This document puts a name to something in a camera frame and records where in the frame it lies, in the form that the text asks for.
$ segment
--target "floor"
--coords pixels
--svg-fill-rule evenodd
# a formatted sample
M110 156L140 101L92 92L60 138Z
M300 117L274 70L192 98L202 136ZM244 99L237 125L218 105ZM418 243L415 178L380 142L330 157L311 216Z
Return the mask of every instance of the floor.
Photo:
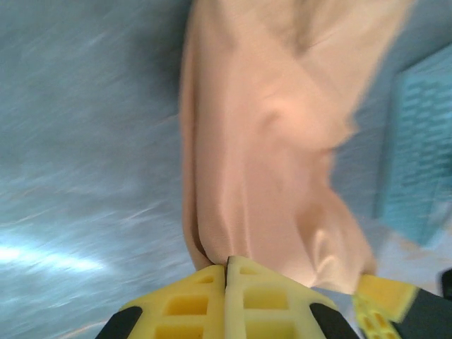
M193 272L177 125L189 3L0 0L0 338L94 338L123 303ZM452 266L452 231L419 249L371 217L391 81L452 40L450 5L419 2L333 176L380 274L428 290Z

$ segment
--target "crumpled fabric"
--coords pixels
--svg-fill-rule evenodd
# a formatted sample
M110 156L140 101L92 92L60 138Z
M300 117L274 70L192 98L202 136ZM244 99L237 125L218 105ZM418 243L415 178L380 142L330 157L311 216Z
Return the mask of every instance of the crumpled fabric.
M334 150L412 0L196 0L180 93L197 269L249 257L353 293L376 261L332 190Z

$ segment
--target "black rubber pad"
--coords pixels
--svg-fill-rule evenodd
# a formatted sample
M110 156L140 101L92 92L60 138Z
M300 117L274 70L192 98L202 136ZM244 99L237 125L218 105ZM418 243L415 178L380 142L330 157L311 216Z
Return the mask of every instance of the black rubber pad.
M451 339L452 302L419 290L403 321L393 325L402 338Z
M323 304L309 305L326 339L359 339L341 313Z
M96 339L127 339L143 310L133 306L114 314L97 335Z
M442 274L441 288L443 290L443 297L452 301L452 269Z

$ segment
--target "fabric fold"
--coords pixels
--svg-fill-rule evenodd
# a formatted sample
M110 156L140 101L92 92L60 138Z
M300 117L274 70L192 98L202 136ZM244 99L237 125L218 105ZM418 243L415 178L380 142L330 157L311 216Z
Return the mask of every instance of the fabric fold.
M411 2L194 2L180 122L183 228L197 269L247 256L345 293L375 271L329 177Z

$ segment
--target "blue-gray floor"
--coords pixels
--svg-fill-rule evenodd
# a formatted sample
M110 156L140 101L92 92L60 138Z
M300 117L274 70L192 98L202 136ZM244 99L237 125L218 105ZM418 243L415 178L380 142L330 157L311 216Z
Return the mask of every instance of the blue-gray floor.
M422 0L357 113L334 183L370 216L391 82L452 40ZM0 0L0 338L92 338L193 271L177 82L188 0ZM362 221L377 252L389 232Z

